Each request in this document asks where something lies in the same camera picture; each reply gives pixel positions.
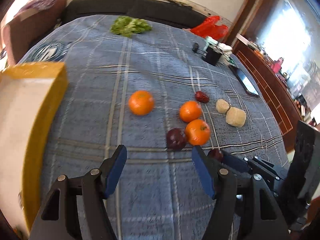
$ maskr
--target metal screw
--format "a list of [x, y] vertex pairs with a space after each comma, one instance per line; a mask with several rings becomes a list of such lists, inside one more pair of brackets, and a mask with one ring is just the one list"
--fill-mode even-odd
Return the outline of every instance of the metal screw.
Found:
[[253, 178], [254, 178], [255, 180], [261, 180], [261, 179], [262, 179], [262, 177], [261, 177], [260, 174], [254, 174], [254, 175], [253, 175]]
[[219, 172], [221, 175], [227, 175], [229, 173], [227, 169], [220, 169]]
[[90, 171], [90, 174], [91, 175], [97, 175], [97, 174], [99, 174], [99, 169], [92, 169], [91, 171]]
[[58, 181], [63, 181], [65, 179], [66, 179], [66, 176], [63, 174], [58, 177]]

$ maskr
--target tablecloth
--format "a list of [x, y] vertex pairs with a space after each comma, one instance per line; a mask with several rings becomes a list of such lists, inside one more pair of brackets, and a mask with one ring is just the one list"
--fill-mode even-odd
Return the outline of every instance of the tablecloth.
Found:
[[[128, 160], [106, 204], [118, 239], [201, 239], [215, 201], [202, 189], [191, 145], [180, 152], [166, 149], [166, 132], [186, 126], [179, 118], [180, 106], [194, 100], [197, 90], [209, 95], [210, 102], [201, 104], [201, 118], [211, 129], [203, 146], [206, 152], [220, 148], [288, 165], [281, 132], [262, 96], [247, 95], [226, 66], [212, 66], [191, 50], [194, 42], [203, 48], [204, 39], [155, 22], [149, 22], [152, 31], [125, 38], [109, 32], [116, 17], [78, 18], [56, 29], [21, 60], [64, 61], [70, 82], [44, 152], [42, 195], [60, 174], [81, 176], [124, 144]], [[128, 108], [137, 90], [154, 97], [155, 107], [146, 116], [135, 116]], [[219, 98], [246, 112], [243, 127], [226, 124], [225, 115], [215, 110]], [[83, 239], [90, 239], [81, 197], [78, 200]], [[238, 225], [235, 216], [232, 233]]]

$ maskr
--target purple cloth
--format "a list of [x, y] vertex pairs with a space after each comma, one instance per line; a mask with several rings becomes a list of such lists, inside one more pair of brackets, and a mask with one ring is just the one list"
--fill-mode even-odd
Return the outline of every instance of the purple cloth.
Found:
[[55, 1], [56, 0], [32, 0], [32, 1], [28, 2], [25, 6], [23, 6], [18, 11], [17, 14], [20, 14], [21, 12], [23, 12], [29, 8], [35, 8], [35, 9], [38, 9], [39, 11], [47, 10], [54, 5]]

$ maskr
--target wooden cabinet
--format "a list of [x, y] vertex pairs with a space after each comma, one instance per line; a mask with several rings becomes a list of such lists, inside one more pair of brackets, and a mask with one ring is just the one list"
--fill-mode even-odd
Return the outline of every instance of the wooden cabinet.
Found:
[[279, 125], [285, 150], [290, 152], [294, 147], [298, 120], [303, 119], [287, 88], [270, 67], [241, 41], [237, 41], [233, 53], [257, 83]]

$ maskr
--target green object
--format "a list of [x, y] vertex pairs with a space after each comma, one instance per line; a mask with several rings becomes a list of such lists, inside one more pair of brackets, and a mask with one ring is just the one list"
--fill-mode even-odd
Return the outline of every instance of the green object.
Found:
[[235, 63], [235, 61], [234, 61], [231, 57], [229, 57], [229, 62], [230, 62], [231, 64], [233, 64], [234, 66], [237, 66], [237, 64]]
[[114, 34], [119, 34], [131, 38], [133, 33], [143, 33], [150, 31], [152, 27], [146, 20], [131, 18], [129, 16], [119, 16], [110, 31]]

